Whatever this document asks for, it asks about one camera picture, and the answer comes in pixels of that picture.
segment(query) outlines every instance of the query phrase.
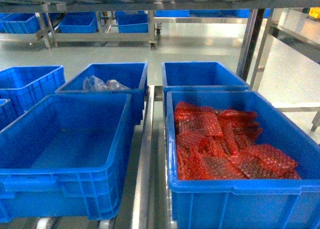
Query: crate handle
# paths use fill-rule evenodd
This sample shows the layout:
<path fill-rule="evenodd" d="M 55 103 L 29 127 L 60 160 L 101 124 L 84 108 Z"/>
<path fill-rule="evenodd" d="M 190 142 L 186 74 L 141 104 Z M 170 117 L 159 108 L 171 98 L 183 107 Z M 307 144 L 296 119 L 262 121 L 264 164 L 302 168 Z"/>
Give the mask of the crate handle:
<path fill-rule="evenodd" d="M 12 176 L 4 180 L 7 192 L 52 192 L 58 191 L 56 176 Z"/>

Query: steel leg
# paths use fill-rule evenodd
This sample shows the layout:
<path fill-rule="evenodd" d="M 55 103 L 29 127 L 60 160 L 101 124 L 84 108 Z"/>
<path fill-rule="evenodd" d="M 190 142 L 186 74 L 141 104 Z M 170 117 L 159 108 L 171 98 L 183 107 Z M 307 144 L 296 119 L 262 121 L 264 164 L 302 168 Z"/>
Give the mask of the steel leg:
<path fill-rule="evenodd" d="M 270 12 L 270 16 L 266 21 L 261 44 L 252 73 L 252 78 L 250 81 L 250 88 L 253 91 L 258 91 L 259 89 L 272 47 L 273 36 L 270 34 L 271 25 L 277 25 L 279 23 L 281 14 L 282 9 L 274 9 Z"/>
<path fill-rule="evenodd" d="M 244 39 L 239 57 L 236 74 L 247 80 L 252 58 L 254 56 L 259 32 L 264 19 L 265 9 L 251 9 L 245 28 Z"/>
<path fill-rule="evenodd" d="M 51 35 L 52 35 L 54 46 L 57 48 L 58 47 L 58 42 L 55 39 L 55 29 L 54 29 L 54 27 L 52 25 L 52 22 L 50 20 L 49 13 L 46 12 L 45 13 L 45 17 L 46 17 L 46 20 L 48 21 L 48 26 L 49 26 L 49 30 L 50 30 Z"/>
<path fill-rule="evenodd" d="M 315 132 L 317 128 L 320 126 L 320 111 L 315 114 L 315 117 L 312 120 L 311 131 Z"/>
<path fill-rule="evenodd" d="M 58 217 L 42 217 L 36 224 L 35 229 L 53 229 L 58 219 Z"/>
<path fill-rule="evenodd" d="M 100 11 L 95 12 L 96 21 L 98 23 L 98 30 L 100 34 L 104 33 L 103 27 L 101 26 L 101 17 L 100 17 Z"/>
<path fill-rule="evenodd" d="M 149 37 L 150 37 L 150 46 L 151 50 L 156 49 L 156 25 L 155 25 L 155 20 L 154 20 L 154 10 L 148 10 L 148 30 L 149 30 Z"/>
<path fill-rule="evenodd" d="M 112 218 L 110 220 L 101 220 L 99 222 L 98 229 L 113 229 L 115 225 L 115 219 Z"/>
<path fill-rule="evenodd" d="M 152 127 L 154 118 L 155 86 L 148 88 L 144 113 L 139 165 L 134 193 L 131 229 L 146 229 L 149 218 L 150 165 L 152 150 Z"/>
<path fill-rule="evenodd" d="M 48 31 L 46 30 L 47 26 L 45 24 L 44 17 L 42 16 L 42 13 L 38 13 L 38 12 L 35 13 L 35 16 L 39 21 L 40 29 L 43 31 L 43 40 L 44 40 L 45 46 L 48 49 L 50 49 L 51 48 L 51 46 L 50 46 L 50 38 L 49 38 Z"/>

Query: crate rim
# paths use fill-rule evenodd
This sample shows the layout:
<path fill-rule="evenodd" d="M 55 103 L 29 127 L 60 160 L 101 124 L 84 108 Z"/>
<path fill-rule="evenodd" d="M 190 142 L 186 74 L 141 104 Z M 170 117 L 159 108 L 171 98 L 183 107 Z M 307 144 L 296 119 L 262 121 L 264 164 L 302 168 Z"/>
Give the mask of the crate rim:
<path fill-rule="evenodd" d="M 203 87 L 212 87 L 212 88 L 217 88 L 217 87 L 241 87 L 241 88 L 250 88 L 250 85 L 246 83 L 241 77 L 238 76 L 238 80 L 242 83 L 242 85 L 168 85 L 168 80 L 167 80 L 167 72 L 166 72 L 166 64 L 190 64 L 190 63 L 214 63 L 218 64 L 219 66 L 223 67 L 227 72 L 229 72 L 231 75 L 235 75 L 233 71 L 231 71 L 228 67 L 226 67 L 223 63 L 219 61 L 165 61 L 161 63 L 161 68 L 162 68 L 162 84 L 163 88 L 176 88 L 176 87 L 186 87 L 186 91 L 188 90 L 187 88 L 195 88 L 195 89 L 200 89 Z"/>
<path fill-rule="evenodd" d="M 32 108 L 30 108 L 26 113 L 24 113 L 23 115 L 19 116 L 16 120 L 14 120 L 13 122 L 11 122 L 9 125 L 7 125 L 4 129 L 0 130 L 0 137 L 2 136 L 2 133 L 4 130 L 7 130 L 7 128 L 11 127 L 17 120 L 27 117 L 30 113 L 32 113 L 34 110 L 36 110 L 38 107 L 40 107 L 40 105 L 42 103 L 45 103 L 45 101 L 48 98 L 52 98 L 52 97 L 67 97 L 70 96 L 71 94 L 50 94 L 47 95 L 46 97 L 44 97 L 42 100 L 40 100 L 37 104 L 35 104 Z M 103 95 L 103 93 L 99 93 L 99 92 L 95 92 L 94 95 Z M 131 108 L 131 94 L 129 93 L 122 93 L 121 95 L 116 95 L 116 94 L 112 94 L 110 93 L 109 95 L 111 95 L 111 97 L 126 97 L 125 99 L 125 103 L 124 103 L 124 107 L 122 110 L 122 114 L 121 117 L 119 119 L 119 123 L 116 127 L 115 133 L 114 133 L 114 137 L 112 140 L 112 144 L 110 146 L 110 148 L 112 150 L 109 151 L 107 160 L 105 162 L 104 165 L 99 166 L 99 167 L 68 167 L 68 168 L 39 168 L 39 169 L 32 169 L 32 168 L 20 168 L 20 169 L 14 169 L 14 168 L 0 168 L 0 175 L 6 175 L 8 176 L 8 174 L 10 174 L 11 176 L 14 175 L 53 175 L 53 174 L 74 174 L 74 173 L 98 173 L 98 172 L 103 172 L 106 169 L 108 169 L 110 166 L 112 166 L 112 162 L 114 157 L 115 157 L 115 151 L 116 151 L 116 141 L 119 141 L 120 138 L 120 134 L 121 134 L 121 130 L 124 129 L 124 126 L 122 125 L 126 125 L 127 123 L 123 120 L 123 118 L 125 118 L 128 114 L 130 113 L 129 110 Z"/>
<path fill-rule="evenodd" d="M 9 13 L 8 15 L 2 17 L 0 19 L 0 22 L 5 21 L 5 19 L 7 17 L 14 15 L 14 14 L 33 14 L 33 16 L 30 16 L 30 18 L 27 20 L 7 20 L 6 23 L 25 23 L 25 22 L 28 22 L 29 20 L 33 19 L 33 17 L 37 17 L 35 13 Z"/>
<path fill-rule="evenodd" d="M 87 93 L 92 93 L 90 91 L 85 91 L 85 90 L 62 90 L 65 86 L 67 86 L 68 84 L 70 84 L 71 82 L 73 82 L 74 80 L 76 80 L 77 77 L 79 77 L 82 73 L 85 73 L 85 71 L 94 65 L 127 65 L 127 64 L 144 64 L 143 66 L 143 71 L 142 71 L 142 75 L 140 78 L 140 82 L 139 82 L 139 88 L 134 88 L 134 89 L 128 89 L 128 90 L 119 90 L 119 91 L 111 91 L 111 90 L 105 90 L 105 91 L 100 91 L 100 93 L 132 93 L 134 91 L 141 91 L 144 90 L 145 88 L 145 81 L 143 80 L 146 76 L 147 76 L 147 72 L 148 72 L 148 63 L 147 62 L 115 62 L 115 63 L 91 63 L 89 65 L 87 65 L 81 72 L 79 72 L 78 74 L 76 74 L 72 79 L 70 79 L 68 82 L 66 82 L 65 84 L 63 84 L 62 86 L 60 86 L 57 90 L 55 90 L 56 93 L 58 94 L 68 94 L 68 93 L 74 93 L 74 94 L 78 94 L 78 93 L 82 93 L 82 94 L 87 94 Z"/>
<path fill-rule="evenodd" d="M 92 18 L 91 22 L 89 25 L 68 25 L 68 24 L 64 24 L 65 21 L 67 21 L 69 18 Z M 95 21 L 96 21 L 96 17 L 93 16 L 93 15 L 69 15 L 69 16 L 65 16 L 62 21 L 60 23 L 62 23 L 62 26 L 64 27 L 90 27 Z"/>
<path fill-rule="evenodd" d="M 173 94 L 184 94 L 185 91 L 169 91 L 166 97 L 167 117 L 166 120 L 166 143 L 167 143 L 167 176 L 169 188 L 175 193 L 221 193 L 230 192 L 235 195 L 298 195 L 302 192 L 320 192 L 320 179 L 232 179 L 232 180 L 179 180 L 176 154 L 176 135 L 175 131 L 170 132 L 169 126 L 174 127 L 174 111 L 173 111 Z M 271 106 L 272 111 L 280 113 L 280 116 L 285 119 L 290 126 L 294 127 L 297 132 L 303 137 L 309 137 L 297 125 L 288 119 L 277 108 L 267 101 L 262 95 L 256 91 L 188 91 L 187 93 L 202 93 L 202 94 L 253 94 L 256 97 L 264 100 Z M 320 153 L 320 147 L 312 139 L 309 140 Z"/>
<path fill-rule="evenodd" d="M 16 91 L 16 90 L 21 90 L 21 89 L 27 88 L 27 87 L 29 87 L 31 84 L 35 83 L 36 81 L 39 81 L 39 80 L 41 80 L 42 78 L 47 77 L 49 74 L 52 74 L 52 73 L 60 70 L 61 68 L 62 68 L 62 69 L 64 68 L 63 65 L 24 65 L 24 66 L 11 66 L 11 67 L 9 67 L 9 68 L 6 68 L 6 69 L 0 71 L 0 73 L 1 73 L 1 72 L 4 72 L 4 71 L 6 71 L 6 70 L 10 70 L 10 69 L 12 69 L 12 68 L 42 68 L 42 67 L 46 67 L 46 68 L 56 68 L 56 69 L 54 69 L 54 70 L 50 71 L 49 73 L 47 73 L 47 74 L 45 74 L 45 75 L 37 78 L 36 80 L 33 80 L 32 82 L 28 83 L 27 85 L 25 85 L 25 86 L 23 86 L 23 87 L 19 87 L 19 88 L 0 88 L 0 91 L 1 91 L 1 90 Z"/>
<path fill-rule="evenodd" d="M 0 106 L 3 106 L 7 103 L 9 103 L 11 100 L 10 99 L 6 99 L 6 98 L 1 98 L 0 99 Z"/>

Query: gray floor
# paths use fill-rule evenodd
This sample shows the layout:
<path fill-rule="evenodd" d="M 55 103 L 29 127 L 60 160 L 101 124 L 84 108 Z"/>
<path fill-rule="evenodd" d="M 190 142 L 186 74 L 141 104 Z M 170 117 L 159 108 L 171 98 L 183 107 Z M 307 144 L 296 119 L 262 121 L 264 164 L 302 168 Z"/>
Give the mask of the gray floor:
<path fill-rule="evenodd" d="M 148 43 L 69 43 L 47 50 L 41 42 L 32 46 L 3 42 L 0 44 L 0 70 L 12 66 L 64 65 L 65 79 L 69 80 L 91 63 L 148 62 L 149 85 L 161 85 L 162 62 L 219 61 L 235 71 L 245 27 L 243 24 L 163 24 L 155 51 L 149 49 Z M 316 30 L 318 31 L 310 33 L 319 36 L 319 27 Z M 271 102 L 319 102 L 320 65 L 275 39 L 259 92 Z M 310 131 L 315 113 L 286 115 L 316 142 L 320 142 L 320 129 Z M 155 105 L 153 128 L 155 157 L 152 163 L 154 171 L 150 224 L 151 227 L 160 229 L 164 228 L 165 212 L 161 102 L 156 102 Z M 121 210 L 115 223 L 117 229 L 126 229 L 130 225 L 141 133 L 140 125 L 135 130 Z M 24 219 L 16 219 L 11 225 L 2 224 L 0 228 L 23 228 L 25 223 Z M 64 218 L 58 228 L 87 229 L 96 226 L 85 217 L 76 217 Z"/>

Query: plastic crate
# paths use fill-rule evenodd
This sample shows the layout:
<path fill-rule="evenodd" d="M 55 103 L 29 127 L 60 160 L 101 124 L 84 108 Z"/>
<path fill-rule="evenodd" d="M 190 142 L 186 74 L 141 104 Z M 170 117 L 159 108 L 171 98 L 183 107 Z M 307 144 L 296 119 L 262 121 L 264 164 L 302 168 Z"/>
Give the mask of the plastic crate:
<path fill-rule="evenodd" d="M 57 93 L 90 93 L 83 90 L 83 81 L 86 77 L 96 76 L 104 82 L 117 80 L 121 84 L 131 88 L 130 90 L 104 91 L 110 94 L 132 95 L 132 119 L 135 125 L 139 125 L 143 119 L 144 99 L 147 91 L 147 63 L 100 63 L 90 64 L 82 72 L 69 82 L 61 86 Z"/>
<path fill-rule="evenodd" d="M 13 13 L 0 19 L 5 32 L 11 34 L 34 34 L 40 30 L 34 13 Z"/>
<path fill-rule="evenodd" d="M 130 94 L 54 94 L 0 132 L 0 222 L 113 218 L 133 138 Z"/>
<path fill-rule="evenodd" d="M 62 33 L 96 33 L 98 23 L 96 16 L 69 15 L 59 23 Z"/>
<path fill-rule="evenodd" d="M 115 18 L 119 16 L 127 16 L 127 15 L 137 15 L 137 14 L 146 14 L 144 10 L 119 10 L 116 11 L 114 16 Z"/>
<path fill-rule="evenodd" d="M 174 110 L 178 102 L 256 111 L 269 143 L 295 159 L 303 178 L 178 180 Z M 175 91 L 167 94 L 166 142 L 172 213 L 179 229 L 318 229 L 320 148 L 267 100 L 253 91 Z"/>
<path fill-rule="evenodd" d="M 190 14 L 220 14 L 221 10 L 190 10 Z"/>
<path fill-rule="evenodd" d="M 189 18 L 190 10 L 157 10 L 155 16 L 159 18 Z"/>
<path fill-rule="evenodd" d="M 68 12 L 66 17 L 69 16 L 80 16 L 80 17 L 96 17 L 95 11 L 86 11 L 86 12 Z"/>
<path fill-rule="evenodd" d="M 116 16 L 119 33 L 147 33 L 147 14 L 120 14 Z"/>
<path fill-rule="evenodd" d="M 234 15 L 238 18 L 248 18 L 249 17 L 250 10 L 249 9 L 239 9 L 234 10 Z M 266 9 L 264 12 L 264 18 L 268 18 L 270 14 L 270 9 Z"/>
<path fill-rule="evenodd" d="M 9 15 L 8 13 L 0 13 L 0 20 L 8 15 Z M 4 31 L 5 31 L 5 27 L 0 21 L 0 33 L 3 33 Z"/>
<path fill-rule="evenodd" d="M 65 82 L 61 65 L 11 67 L 0 71 L 0 98 L 10 99 L 20 116 Z"/>
<path fill-rule="evenodd" d="M 164 92 L 248 90 L 250 86 L 217 61 L 162 63 Z"/>
<path fill-rule="evenodd" d="M 8 126 L 18 115 L 9 99 L 0 99 L 0 130 Z"/>

